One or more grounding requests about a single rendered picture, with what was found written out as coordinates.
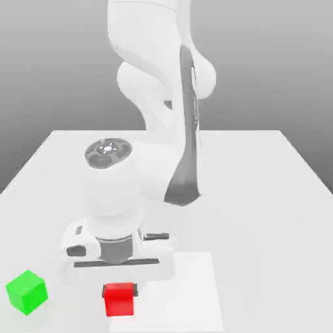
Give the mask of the small red cube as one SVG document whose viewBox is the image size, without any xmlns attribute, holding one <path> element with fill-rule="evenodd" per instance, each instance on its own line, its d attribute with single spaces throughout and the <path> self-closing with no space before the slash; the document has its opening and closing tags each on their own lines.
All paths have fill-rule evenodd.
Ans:
<svg viewBox="0 0 333 333">
<path fill-rule="evenodd" d="M 133 315 L 133 282 L 106 284 L 103 299 L 107 317 Z"/>
</svg>

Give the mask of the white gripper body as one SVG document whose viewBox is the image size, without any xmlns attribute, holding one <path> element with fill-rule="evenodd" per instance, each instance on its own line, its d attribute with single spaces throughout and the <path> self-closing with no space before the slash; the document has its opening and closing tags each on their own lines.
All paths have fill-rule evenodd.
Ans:
<svg viewBox="0 0 333 333">
<path fill-rule="evenodd" d="M 121 265 L 107 265 L 102 261 L 59 259 L 59 279 L 66 284 L 135 284 L 170 280 L 174 276 L 174 256 L 133 259 Z"/>
</svg>

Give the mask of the small green cube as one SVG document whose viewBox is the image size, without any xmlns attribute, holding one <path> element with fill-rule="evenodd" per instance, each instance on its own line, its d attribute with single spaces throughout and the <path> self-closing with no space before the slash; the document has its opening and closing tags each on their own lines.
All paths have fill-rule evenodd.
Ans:
<svg viewBox="0 0 333 333">
<path fill-rule="evenodd" d="M 11 305 L 24 315 L 29 315 L 48 299 L 44 279 L 30 270 L 15 277 L 5 287 Z"/>
</svg>

